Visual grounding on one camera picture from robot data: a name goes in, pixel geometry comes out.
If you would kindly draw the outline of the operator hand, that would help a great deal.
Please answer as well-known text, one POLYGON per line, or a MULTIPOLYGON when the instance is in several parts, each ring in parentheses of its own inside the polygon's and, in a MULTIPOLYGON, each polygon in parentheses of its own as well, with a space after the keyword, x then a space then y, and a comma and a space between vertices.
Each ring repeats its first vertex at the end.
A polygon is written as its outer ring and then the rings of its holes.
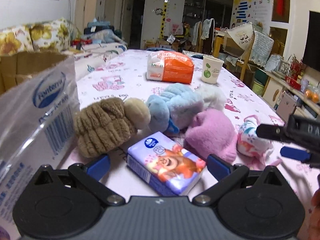
POLYGON ((308 240, 320 240, 320 190, 317 190, 312 199, 311 205, 314 207, 310 216, 310 223, 308 228, 308 240))

